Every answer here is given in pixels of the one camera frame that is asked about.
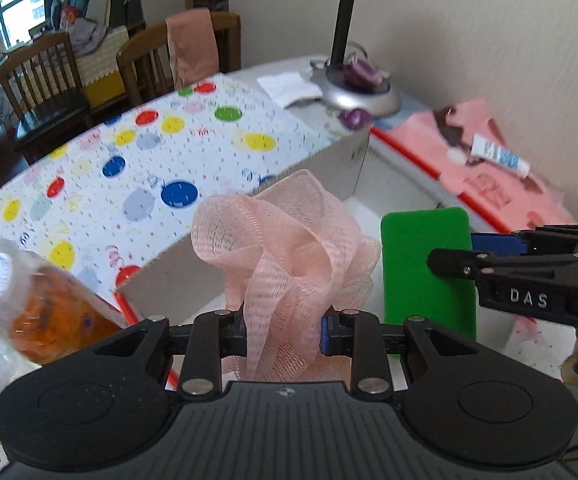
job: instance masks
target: ribbed gray panel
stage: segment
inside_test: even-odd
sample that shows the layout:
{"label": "ribbed gray panel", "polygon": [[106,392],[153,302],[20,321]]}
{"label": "ribbed gray panel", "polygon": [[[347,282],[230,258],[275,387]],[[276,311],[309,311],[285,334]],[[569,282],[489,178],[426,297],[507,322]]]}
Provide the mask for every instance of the ribbed gray panel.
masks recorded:
{"label": "ribbed gray panel", "polygon": [[88,473],[55,473],[16,464],[0,478],[572,480],[574,477],[558,463],[519,472],[489,472],[448,462],[414,440],[389,406],[355,400],[339,383],[233,383],[222,399],[182,409],[157,444],[120,465]]}

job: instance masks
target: pink mesh bath sponge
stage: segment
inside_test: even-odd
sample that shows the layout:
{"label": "pink mesh bath sponge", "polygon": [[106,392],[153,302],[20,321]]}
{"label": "pink mesh bath sponge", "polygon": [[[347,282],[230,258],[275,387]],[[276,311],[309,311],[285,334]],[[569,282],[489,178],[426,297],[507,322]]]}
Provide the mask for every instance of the pink mesh bath sponge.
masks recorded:
{"label": "pink mesh bath sponge", "polygon": [[309,171],[256,197],[212,196],[195,211],[195,253],[223,269],[227,308],[244,303],[247,357],[240,377],[256,381],[349,377],[347,358],[319,354],[320,318],[362,308],[380,243]]}

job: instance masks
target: black chair seat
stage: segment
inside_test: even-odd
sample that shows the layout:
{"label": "black chair seat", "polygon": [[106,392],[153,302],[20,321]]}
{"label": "black chair seat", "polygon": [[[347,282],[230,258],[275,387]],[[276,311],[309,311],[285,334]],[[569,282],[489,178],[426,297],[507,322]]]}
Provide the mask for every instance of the black chair seat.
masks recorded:
{"label": "black chair seat", "polygon": [[16,132],[16,147],[22,148],[30,142],[55,130],[56,126],[88,112],[90,104],[80,88],[69,88],[54,95],[24,114]]}

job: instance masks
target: green sponge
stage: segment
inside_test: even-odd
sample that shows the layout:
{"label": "green sponge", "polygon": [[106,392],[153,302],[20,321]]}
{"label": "green sponge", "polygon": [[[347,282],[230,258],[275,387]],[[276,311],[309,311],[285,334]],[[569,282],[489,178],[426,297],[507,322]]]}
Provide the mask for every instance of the green sponge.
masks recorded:
{"label": "green sponge", "polygon": [[458,207],[390,213],[381,234],[385,321],[423,316],[476,339],[474,282],[439,278],[427,266],[432,249],[471,250],[467,213]]}

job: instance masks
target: lamp base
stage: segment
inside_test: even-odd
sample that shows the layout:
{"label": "lamp base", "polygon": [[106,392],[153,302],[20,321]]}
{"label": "lamp base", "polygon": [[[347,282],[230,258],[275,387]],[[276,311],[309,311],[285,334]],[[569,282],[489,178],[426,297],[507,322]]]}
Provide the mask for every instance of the lamp base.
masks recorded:
{"label": "lamp base", "polygon": [[385,78],[376,89],[364,91],[345,84],[342,67],[313,66],[311,82],[322,90],[322,101],[338,110],[364,108],[373,117],[394,115],[400,110],[400,92]]}

